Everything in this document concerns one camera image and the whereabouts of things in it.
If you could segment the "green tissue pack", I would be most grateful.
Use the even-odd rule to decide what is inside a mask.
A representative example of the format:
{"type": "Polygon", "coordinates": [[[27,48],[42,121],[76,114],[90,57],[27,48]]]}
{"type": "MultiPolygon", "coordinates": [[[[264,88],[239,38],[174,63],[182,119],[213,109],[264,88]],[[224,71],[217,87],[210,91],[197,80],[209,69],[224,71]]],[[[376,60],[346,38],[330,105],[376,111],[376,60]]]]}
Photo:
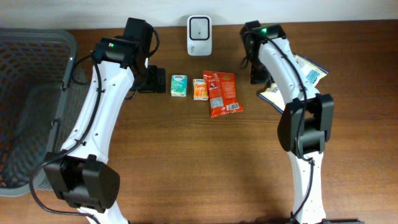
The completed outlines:
{"type": "Polygon", "coordinates": [[[170,94],[171,96],[186,97],[187,95],[186,75],[172,75],[170,94]]]}

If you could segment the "red snack bag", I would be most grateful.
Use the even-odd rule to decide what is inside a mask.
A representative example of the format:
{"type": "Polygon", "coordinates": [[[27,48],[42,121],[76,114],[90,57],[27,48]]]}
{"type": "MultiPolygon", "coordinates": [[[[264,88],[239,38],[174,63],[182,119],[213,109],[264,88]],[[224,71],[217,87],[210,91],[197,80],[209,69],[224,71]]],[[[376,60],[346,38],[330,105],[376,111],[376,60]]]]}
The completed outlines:
{"type": "Polygon", "coordinates": [[[208,87],[211,118],[244,110],[236,98],[234,73],[204,71],[203,78],[208,87]]]}

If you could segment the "orange tissue pack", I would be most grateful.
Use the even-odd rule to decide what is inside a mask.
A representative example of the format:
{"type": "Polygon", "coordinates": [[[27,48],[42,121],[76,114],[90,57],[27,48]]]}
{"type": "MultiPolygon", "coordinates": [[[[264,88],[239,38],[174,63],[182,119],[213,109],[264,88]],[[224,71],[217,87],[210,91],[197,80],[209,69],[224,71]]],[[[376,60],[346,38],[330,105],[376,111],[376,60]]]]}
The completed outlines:
{"type": "Polygon", "coordinates": [[[193,99],[208,100],[208,88],[204,79],[193,79],[193,99]]]}

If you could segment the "cream snack bag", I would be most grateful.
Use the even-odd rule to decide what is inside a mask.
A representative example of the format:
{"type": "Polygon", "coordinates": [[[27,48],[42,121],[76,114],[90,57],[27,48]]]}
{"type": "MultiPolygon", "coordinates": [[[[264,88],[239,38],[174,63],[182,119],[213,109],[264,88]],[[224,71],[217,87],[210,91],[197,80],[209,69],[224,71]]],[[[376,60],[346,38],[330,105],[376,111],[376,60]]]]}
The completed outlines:
{"type": "MultiPolygon", "coordinates": [[[[328,75],[328,70],[325,70],[323,67],[320,67],[318,64],[302,55],[294,54],[294,59],[298,63],[306,81],[312,86],[316,86],[322,78],[328,75]]],[[[259,97],[273,106],[280,114],[283,113],[285,103],[275,83],[272,83],[269,88],[261,92],[259,97]]]]}

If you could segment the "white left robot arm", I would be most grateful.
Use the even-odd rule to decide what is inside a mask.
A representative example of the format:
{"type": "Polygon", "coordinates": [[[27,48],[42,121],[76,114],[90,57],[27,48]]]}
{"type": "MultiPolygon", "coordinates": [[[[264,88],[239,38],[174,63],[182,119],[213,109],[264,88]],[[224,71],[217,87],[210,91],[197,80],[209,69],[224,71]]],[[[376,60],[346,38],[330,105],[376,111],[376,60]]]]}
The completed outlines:
{"type": "Polygon", "coordinates": [[[127,93],[164,93],[165,70],[149,65],[157,31],[129,18],[123,35],[103,38],[89,58],[90,87],[79,117],[59,152],[48,152],[35,168],[43,171],[56,197],[90,223],[128,223],[116,201],[121,178],[107,165],[111,135],[127,93]]]}

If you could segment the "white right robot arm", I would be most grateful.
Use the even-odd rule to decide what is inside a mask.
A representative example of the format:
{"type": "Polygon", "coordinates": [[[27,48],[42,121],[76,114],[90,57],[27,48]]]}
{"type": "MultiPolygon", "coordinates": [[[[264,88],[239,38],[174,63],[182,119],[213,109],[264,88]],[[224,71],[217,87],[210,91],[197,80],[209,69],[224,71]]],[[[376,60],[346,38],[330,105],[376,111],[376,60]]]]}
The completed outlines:
{"type": "Polygon", "coordinates": [[[280,145],[292,166],[294,205],[289,223],[325,223],[321,167],[334,112],[331,95],[322,95],[304,76],[283,28],[245,23],[240,31],[245,59],[265,70],[277,85],[284,111],[277,127],[280,145]]]}

